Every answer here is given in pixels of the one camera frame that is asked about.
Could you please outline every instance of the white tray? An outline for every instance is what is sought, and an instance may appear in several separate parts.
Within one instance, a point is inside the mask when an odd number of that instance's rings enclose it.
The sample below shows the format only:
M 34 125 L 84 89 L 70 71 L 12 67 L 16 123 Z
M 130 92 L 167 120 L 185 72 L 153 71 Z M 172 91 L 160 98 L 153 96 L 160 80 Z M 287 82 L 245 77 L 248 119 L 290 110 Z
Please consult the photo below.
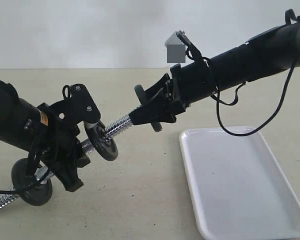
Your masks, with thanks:
M 259 132 L 236 137 L 221 128 L 188 129 L 179 140 L 197 227 L 206 240 L 300 237 L 300 203 Z

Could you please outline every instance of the yellow sticker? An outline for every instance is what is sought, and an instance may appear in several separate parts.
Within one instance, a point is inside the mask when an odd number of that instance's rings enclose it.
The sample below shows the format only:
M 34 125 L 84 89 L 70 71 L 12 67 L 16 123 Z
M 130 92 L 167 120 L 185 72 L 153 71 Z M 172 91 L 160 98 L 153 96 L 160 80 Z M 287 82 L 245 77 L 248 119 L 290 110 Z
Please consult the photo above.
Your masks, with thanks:
M 40 116 L 41 116 L 41 120 L 40 122 L 46 126 L 48 126 L 48 117 L 47 115 L 43 112 L 43 111 L 40 111 Z

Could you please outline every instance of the small wheel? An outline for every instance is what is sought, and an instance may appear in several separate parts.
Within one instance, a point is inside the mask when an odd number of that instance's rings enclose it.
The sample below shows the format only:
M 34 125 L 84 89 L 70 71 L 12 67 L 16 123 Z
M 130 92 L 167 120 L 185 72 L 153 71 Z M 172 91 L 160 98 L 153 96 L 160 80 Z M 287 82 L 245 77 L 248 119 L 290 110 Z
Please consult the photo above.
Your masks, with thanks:
M 28 187 L 37 181 L 35 176 L 26 177 L 26 168 L 28 164 L 27 158 L 22 158 L 15 162 L 11 170 L 12 184 L 15 190 Z M 48 179 L 46 184 L 40 184 L 28 191 L 18 194 L 27 204 L 33 206 L 42 206 L 46 204 L 52 196 L 52 183 Z
M 86 128 L 85 132 L 95 150 L 107 161 L 114 161 L 118 157 L 118 148 L 113 139 L 100 141 L 104 137 L 106 126 L 99 121 L 93 128 Z
M 144 105 L 148 102 L 147 94 L 141 85 L 134 86 L 134 91 L 135 91 L 135 94 L 138 97 L 141 105 Z M 160 122 L 152 122 L 151 126 L 152 126 L 153 130 L 157 133 L 162 130 L 162 126 L 161 126 Z

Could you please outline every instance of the rubber wheel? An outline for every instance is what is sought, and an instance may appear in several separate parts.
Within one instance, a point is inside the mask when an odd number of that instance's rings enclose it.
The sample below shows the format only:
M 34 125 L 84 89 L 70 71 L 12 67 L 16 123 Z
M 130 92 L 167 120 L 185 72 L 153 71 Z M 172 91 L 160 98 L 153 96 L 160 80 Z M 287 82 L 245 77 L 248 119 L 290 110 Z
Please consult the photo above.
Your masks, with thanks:
M 26 177 L 27 158 L 22 158 L 15 162 L 11 170 L 11 180 L 15 190 L 23 189 L 37 181 L 36 177 Z M 18 194 L 27 204 L 33 206 L 42 206 L 46 204 L 52 196 L 52 183 L 48 179 L 46 184 L 40 184 L 32 189 Z
M 148 102 L 147 94 L 141 85 L 136 85 L 134 87 L 134 92 L 135 92 L 136 96 L 138 97 L 141 105 L 145 105 Z M 161 126 L 160 122 L 152 122 L 151 126 L 152 126 L 153 130 L 157 133 L 162 130 L 162 126 Z
M 109 141 L 100 141 L 104 137 L 106 126 L 99 121 L 93 128 L 85 128 L 85 132 L 94 146 L 95 150 L 107 161 L 114 161 L 119 153 L 118 148 L 113 139 Z

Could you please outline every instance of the beige table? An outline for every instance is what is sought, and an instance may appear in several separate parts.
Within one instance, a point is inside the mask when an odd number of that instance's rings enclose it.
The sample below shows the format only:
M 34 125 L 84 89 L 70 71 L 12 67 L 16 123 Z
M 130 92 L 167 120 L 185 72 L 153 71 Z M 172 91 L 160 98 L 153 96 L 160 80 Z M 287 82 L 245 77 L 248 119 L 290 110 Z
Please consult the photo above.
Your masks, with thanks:
M 66 84 L 85 84 L 110 124 L 138 105 L 134 85 L 154 84 L 168 69 L 0 70 L 21 98 L 37 106 L 62 99 Z M 222 107 L 226 125 L 258 126 L 275 109 L 286 72 L 249 83 L 240 103 Z M 232 101 L 234 89 L 222 93 Z M 134 126 L 116 137 L 119 157 L 107 162 L 96 152 L 79 170 L 84 186 L 74 193 L 52 179 L 53 196 L 41 207 L 18 200 L 0 211 L 0 239 L 154 239 L 200 240 L 179 147 L 179 133 L 188 128 L 217 127 L 215 102 L 207 98 L 163 124 Z M 280 114 L 262 130 L 300 200 L 300 69 L 292 77 Z M 79 138 L 86 135 L 81 132 Z M 11 185 L 13 163 L 26 152 L 0 142 L 0 188 Z

